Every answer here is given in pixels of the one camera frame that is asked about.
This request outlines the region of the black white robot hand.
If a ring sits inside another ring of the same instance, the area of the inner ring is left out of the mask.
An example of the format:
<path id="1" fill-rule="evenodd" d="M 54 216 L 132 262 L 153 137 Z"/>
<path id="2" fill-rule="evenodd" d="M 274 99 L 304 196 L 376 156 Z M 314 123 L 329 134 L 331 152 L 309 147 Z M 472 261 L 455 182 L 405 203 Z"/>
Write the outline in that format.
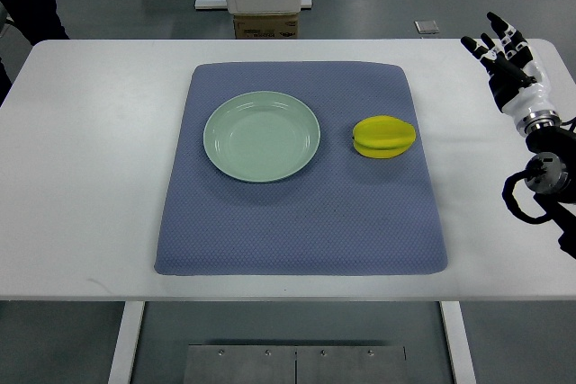
<path id="1" fill-rule="evenodd" d="M 464 36 L 461 43 L 486 70 L 497 108 L 523 137 L 559 127 L 561 118 L 550 101 L 551 84 L 540 58 L 512 24 L 493 12 L 487 19 L 497 40 L 483 33 L 478 40 Z"/>

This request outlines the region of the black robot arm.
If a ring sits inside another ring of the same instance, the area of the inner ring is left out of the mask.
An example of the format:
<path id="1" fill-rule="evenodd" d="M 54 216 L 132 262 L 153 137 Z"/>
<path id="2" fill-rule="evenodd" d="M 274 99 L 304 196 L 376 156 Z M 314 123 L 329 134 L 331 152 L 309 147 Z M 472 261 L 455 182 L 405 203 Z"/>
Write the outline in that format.
<path id="1" fill-rule="evenodd" d="M 575 122 L 544 126 L 528 133 L 526 146 L 534 154 L 527 163 L 532 177 L 527 187 L 544 210 L 541 219 L 553 221 L 562 231 L 558 244 L 575 258 L 575 214 L 564 204 L 575 203 Z"/>

